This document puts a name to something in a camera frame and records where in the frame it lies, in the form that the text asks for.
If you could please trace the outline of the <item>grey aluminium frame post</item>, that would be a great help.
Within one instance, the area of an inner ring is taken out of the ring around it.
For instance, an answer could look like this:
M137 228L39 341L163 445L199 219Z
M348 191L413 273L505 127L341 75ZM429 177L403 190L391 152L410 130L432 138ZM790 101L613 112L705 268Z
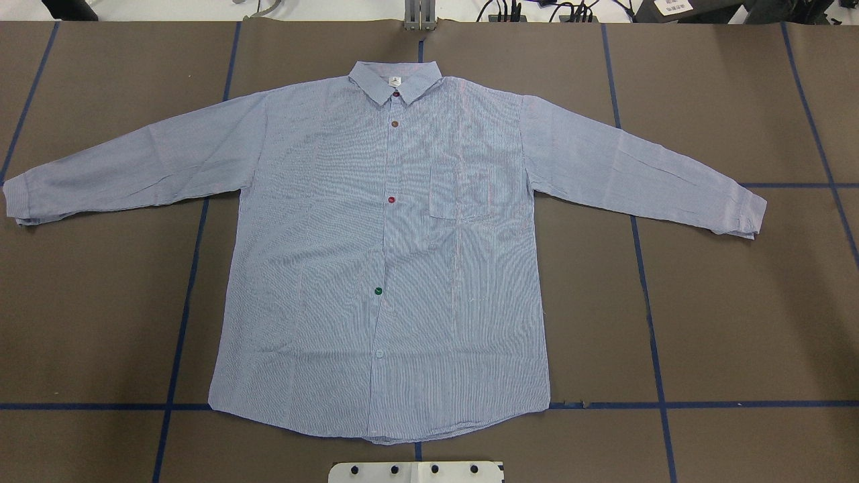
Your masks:
M405 0L404 28L406 31L433 31L438 26L435 0Z

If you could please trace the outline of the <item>black power strip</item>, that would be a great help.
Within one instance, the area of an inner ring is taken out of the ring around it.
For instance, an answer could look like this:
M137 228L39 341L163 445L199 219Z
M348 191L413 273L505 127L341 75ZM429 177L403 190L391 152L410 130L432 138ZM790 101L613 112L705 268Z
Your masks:
M593 23L598 1L485 1L475 21L497 23Z

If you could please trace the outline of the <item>light blue striped shirt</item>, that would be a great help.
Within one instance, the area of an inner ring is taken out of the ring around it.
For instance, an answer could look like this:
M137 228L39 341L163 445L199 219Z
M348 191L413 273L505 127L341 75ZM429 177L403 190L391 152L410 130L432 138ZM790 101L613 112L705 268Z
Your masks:
M767 208L691 157L436 63L358 62L3 186L19 225L233 191L209 406L384 445L549 409L535 193L744 239Z

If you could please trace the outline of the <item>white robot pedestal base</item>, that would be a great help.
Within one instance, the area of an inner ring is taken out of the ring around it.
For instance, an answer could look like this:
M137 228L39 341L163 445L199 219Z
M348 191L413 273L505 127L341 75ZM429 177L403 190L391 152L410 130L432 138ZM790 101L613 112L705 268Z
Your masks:
M502 462L342 462L328 482L505 482Z

